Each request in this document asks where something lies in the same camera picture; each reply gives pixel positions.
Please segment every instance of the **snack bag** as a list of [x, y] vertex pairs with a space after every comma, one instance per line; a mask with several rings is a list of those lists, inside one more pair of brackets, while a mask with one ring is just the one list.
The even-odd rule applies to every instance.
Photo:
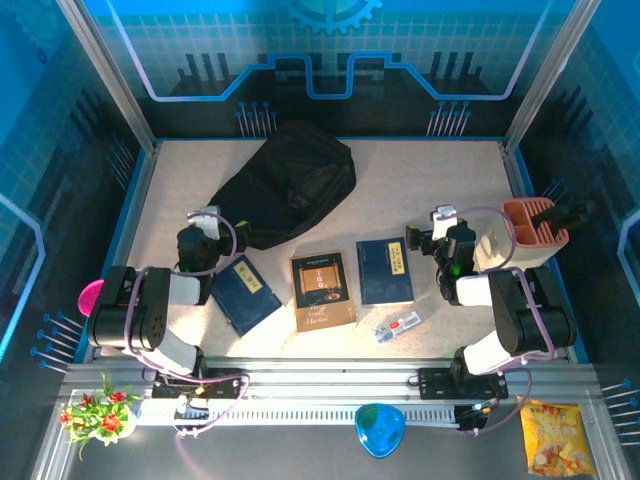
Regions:
[[543, 477], [595, 474], [580, 407], [527, 400], [520, 418], [529, 473]]

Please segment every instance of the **white tabletop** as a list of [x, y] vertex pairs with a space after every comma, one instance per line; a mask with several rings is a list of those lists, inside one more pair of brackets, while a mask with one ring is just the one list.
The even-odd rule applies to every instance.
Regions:
[[[488, 307], [452, 307], [442, 300], [432, 258], [408, 252], [423, 324], [390, 343], [378, 345], [374, 328], [412, 307], [363, 307], [356, 241], [404, 236], [405, 225], [431, 228], [429, 212], [452, 203], [458, 210], [499, 206], [511, 197], [497, 142], [344, 140], [357, 171], [354, 191], [319, 225], [280, 246], [246, 255], [283, 307], [240, 338], [209, 299], [203, 307], [169, 307], [169, 328], [208, 356], [289, 358], [451, 357], [463, 345], [493, 330]], [[165, 141], [129, 257], [129, 265], [171, 267], [177, 261], [176, 235], [186, 213], [206, 205], [262, 141]], [[487, 215], [470, 216], [482, 234]], [[294, 255], [341, 250], [358, 322], [298, 334], [295, 328], [289, 259]]]

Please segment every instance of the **black backpack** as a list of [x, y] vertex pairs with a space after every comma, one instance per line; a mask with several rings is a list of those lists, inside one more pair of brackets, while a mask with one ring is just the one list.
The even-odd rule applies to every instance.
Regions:
[[249, 245], [274, 247], [317, 225], [356, 185], [351, 149], [313, 125], [291, 121], [260, 147], [209, 205], [231, 224], [249, 222]]

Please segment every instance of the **blue enclosure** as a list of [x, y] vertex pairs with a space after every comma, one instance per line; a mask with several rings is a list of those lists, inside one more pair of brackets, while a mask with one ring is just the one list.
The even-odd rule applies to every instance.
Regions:
[[[268, 137], [302, 118], [340, 137], [432, 140], [508, 137], [578, 3], [79, 2], [157, 139]], [[507, 152], [516, 193], [595, 202], [551, 266], [576, 355], [603, 384], [640, 382], [639, 21], [640, 3], [602, 0]], [[17, 479], [86, 348], [45, 320], [84, 322], [77, 295], [111, 265], [149, 157], [55, 2], [0, 0], [0, 62], [0, 391], [21, 408], [0, 414], [20, 431], [0, 457], [21, 457], [0, 477]], [[638, 472], [639, 452], [625, 449]]]

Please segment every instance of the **pink object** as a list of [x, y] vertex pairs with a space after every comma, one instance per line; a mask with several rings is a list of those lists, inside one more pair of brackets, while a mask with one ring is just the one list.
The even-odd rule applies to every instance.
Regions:
[[98, 301], [98, 296], [100, 295], [100, 290], [102, 290], [103, 284], [103, 279], [96, 280], [84, 287], [84, 290], [80, 293], [80, 296], [78, 297], [78, 310], [80, 310], [80, 313], [85, 317], [91, 315], [91, 310], [93, 310], [94, 305]]

